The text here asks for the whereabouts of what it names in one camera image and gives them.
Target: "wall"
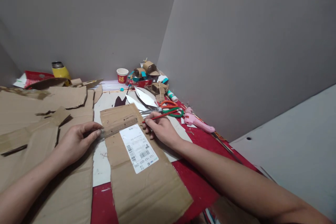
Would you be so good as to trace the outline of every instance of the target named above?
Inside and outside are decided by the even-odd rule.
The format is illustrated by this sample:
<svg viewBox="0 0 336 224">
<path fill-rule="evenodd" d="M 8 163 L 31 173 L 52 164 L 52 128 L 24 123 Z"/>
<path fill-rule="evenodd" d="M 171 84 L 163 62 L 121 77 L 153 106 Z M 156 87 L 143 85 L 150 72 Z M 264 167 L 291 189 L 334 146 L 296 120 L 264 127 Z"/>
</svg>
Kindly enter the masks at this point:
<svg viewBox="0 0 336 224">
<path fill-rule="evenodd" d="M 0 59 L 0 86 L 12 87 L 16 78 L 21 76 L 21 72 L 1 44 Z"/>
<path fill-rule="evenodd" d="M 336 223 L 336 85 L 231 143 Z"/>
<path fill-rule="evenodd" d="M 336 83 L 336 0 L 175 0 L 158 67 L 233 141 Z"/>
<path fill-rule="evenodd" d="M 0 0 L 5 49 L 21 71 L 51 72 L 62 61 L 73 78 L 116 79 L 116 69 L 157 62 L 174 0 Z"/>
</svg>

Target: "green scissors handle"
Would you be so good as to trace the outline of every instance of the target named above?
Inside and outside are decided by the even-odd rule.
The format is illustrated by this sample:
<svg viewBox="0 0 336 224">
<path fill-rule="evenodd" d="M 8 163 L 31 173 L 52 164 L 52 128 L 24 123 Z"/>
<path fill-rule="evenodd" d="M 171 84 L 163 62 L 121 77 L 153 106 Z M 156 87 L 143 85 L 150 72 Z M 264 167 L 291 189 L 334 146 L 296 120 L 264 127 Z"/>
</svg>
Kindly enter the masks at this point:
<svg viewBox="0 0 336 224">
<path fill-rule="evenodd" d="M 168 113 L 168 112 L 170 112 L 170 111 L 174 111 L 174 110 L 177 110 L 177 109 L 180 109 L 181 114 L 178 114 L 178 115 L 169 114 L 168 116 L 175 117 L 175 118 L 180 118 L 180 117 L 184 116 L 184 111 L 183 111 L 183 109 L 180 108 L 180 107 L 171 108 L 171 109 L 169 109 L 169 110 L 163 110 L 162 113 L 163 113 L 163 114 L 166 114 L 166 113 Z"/>
</svg>

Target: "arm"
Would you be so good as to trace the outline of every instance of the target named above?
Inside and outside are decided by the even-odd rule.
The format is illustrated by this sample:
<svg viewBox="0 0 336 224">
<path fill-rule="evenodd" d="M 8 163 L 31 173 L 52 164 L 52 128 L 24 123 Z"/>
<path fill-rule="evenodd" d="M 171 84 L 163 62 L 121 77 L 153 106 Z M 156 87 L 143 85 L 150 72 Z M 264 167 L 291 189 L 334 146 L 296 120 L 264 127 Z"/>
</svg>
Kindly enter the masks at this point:
<svg viewBox="0 0 336 224">
<path fill-rule="evenodd" d="M 249 168 L 181 139 L 170 121 L 154 112 L 146 119 L 160 141 L 179 153 L 201 172 L 223 195 L 255 217 L 273 223 L 331 223 L 305 201 Z"/>
<path fill-rule="evenodd" d="M 88 122 L 71 127 L 49 157 L 0 194 L 1 223 L 20 223 L 47 186 L 64 168 L 76 162 L 101 134 L 102 126 Z M 94 131 L 84 138 L 85 132 Z"/>
</svg>

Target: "forearm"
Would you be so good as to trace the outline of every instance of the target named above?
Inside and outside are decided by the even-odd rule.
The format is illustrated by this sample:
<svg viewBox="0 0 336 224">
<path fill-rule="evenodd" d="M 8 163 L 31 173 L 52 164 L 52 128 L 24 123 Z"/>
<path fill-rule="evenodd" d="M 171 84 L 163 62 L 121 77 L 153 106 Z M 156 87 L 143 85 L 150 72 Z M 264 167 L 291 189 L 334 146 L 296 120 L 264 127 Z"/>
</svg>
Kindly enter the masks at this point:
<svg viewBox="0 0 336 224">
<path fill-rule="evenodd" d="M 174 147 L 174 150 L 193 164 L 222 194 L 256 217 L 276 219 L 301 209 L 316 211 L 299 197 L 228 158 L 187 141 Z"/>
<path fill-rule="evenodd" d="M 0 194 L 2 223 L 20 223 L 47 184 L 63 169 L 55 152 Z"/>
</svg>

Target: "red paper cup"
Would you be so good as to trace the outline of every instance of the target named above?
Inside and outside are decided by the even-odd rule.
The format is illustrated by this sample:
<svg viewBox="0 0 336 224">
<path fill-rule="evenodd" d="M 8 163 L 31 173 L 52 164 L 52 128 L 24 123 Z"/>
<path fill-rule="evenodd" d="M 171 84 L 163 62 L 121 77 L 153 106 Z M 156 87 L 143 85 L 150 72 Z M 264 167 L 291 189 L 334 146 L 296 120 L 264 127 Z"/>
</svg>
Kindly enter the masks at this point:
<svg viewBox="0 0 336 224">
<path fill-rule="evenodd" d="M 119 68 L 117 69 L 117 75 L 118 75 L 118 82 L 125 84 L 127 81 L 127 74 L 128 70 L 125 68 Z"/>
</svg>

